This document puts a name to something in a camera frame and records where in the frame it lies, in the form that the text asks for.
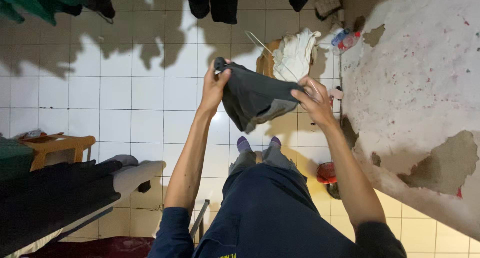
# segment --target white tiled floor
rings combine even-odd
[[[315,0],[299,13],[288,0],[238,0],[236,25],[215,23],[210,15],[197,20],[186,0],[112,1],[117,10],[113,25],[88,11],[77,17],[58,14],[56,28],[30,15],[23,25],[0,21],[0,132],[5,137],[35,128],[92,135],[97,140],[93,159],[132,154],[139,161],[165,162],[149,192],[124,197],[112,213],[66,239],[72,242],[149,236],[154,231],[171,172],[201,101],[209,62],[223,56],[256,69],[260,54],[244,30],[262,42],[303,27],[320,31],[324,45],[310,75],[328,89],[340,85],[339,59],[328,49],[331,21],[315,18]],[[224,110],[220,105],[212,120],[195,208],[210,199],[207,226],[220,207],[227,169],[238,155],[235,144],[242,135]],[[335,101],[337,116],[339,111]],[[310,194],[322,216],[353,239],[343,204],[330,199],[315,181],[318,164],[331,157],[323,134],[310,123],[299,108],[257,126],[246,137],[257,152],[273,135],[279,137],[282,152],[309,178]],[[479,242],[384,194],[380,200],[388,224],[410,257],[434,257],[435,252],[437,258],[453,257],[452,253],[466,257],[469,251],[480,256]]]

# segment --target hand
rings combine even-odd
[[[295,89],[291,91],[291,94],[300,101],[300,105],[308,111],[310,118],[315,124],[324,132],[330,127],[338,126],[330,106],[327,88],[309,76],[303,77],[299,84],[303,86],[308,95]]]
[[[198,107],[199,110],[205,110],[213,113],[213,115],[216,113],[220,101],[222,100],[223,88],[232,75],[231,69],[226,69],[223,72],[215,75],[215,68],[213,67],[214,61],[215,60],[212,60],[210,63],[207,73],[203,78],[204,88],[201,96],[202,100],[200,102],[200,106]]]

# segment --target green cloth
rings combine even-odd
[[[22,23],[25,19],[13,8],[13,6],[19,6],[55,26],[56,12],[63,12],[69,6],[83,5],[83,3],[82,0],[0,0],[0,13]]]

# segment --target forearm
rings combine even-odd
[[[212,117],[211,112],[202,109],[195,114],[187,141],[170,177],[165,207],[183,207],[188,209],[191,215],[200,186],[208,127]]]
[[[385,214],[372,184],[353,157],[337,124],[325,129],[343,205],[354,227],[366,221],[385,223]]]

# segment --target gray pants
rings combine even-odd
[[[262,163],[264,164],[277,168],[291,169],[301,174],[295,166],[295,163],[285,157],[285,155],[283,155],[282,152],[276,147],[269,146],[262,152],[262,156]],[[238,156],[235,163],[230,164],[230,167],[228,168],[228,174],[231,175],[243,171],[244,169],[247,169],[249,167],[255,166],[255,164],[257,164],[256,159],[257,156],[253,151],[244,150],[240,152],[240,155]]]

